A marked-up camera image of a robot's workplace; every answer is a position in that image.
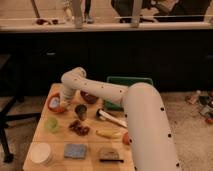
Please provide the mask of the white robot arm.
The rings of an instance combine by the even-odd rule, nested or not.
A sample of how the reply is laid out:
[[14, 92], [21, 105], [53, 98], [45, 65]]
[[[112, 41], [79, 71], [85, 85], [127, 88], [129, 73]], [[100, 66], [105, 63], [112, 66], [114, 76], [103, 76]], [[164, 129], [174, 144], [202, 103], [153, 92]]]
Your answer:
[[182, 171], [165, 107], [154, 86], [90, 80], [82, 67], [65, 72], [61, 82], [63, 106], [68, 106], [75, 91], [81, 90], [123, 107], [135, 171]]

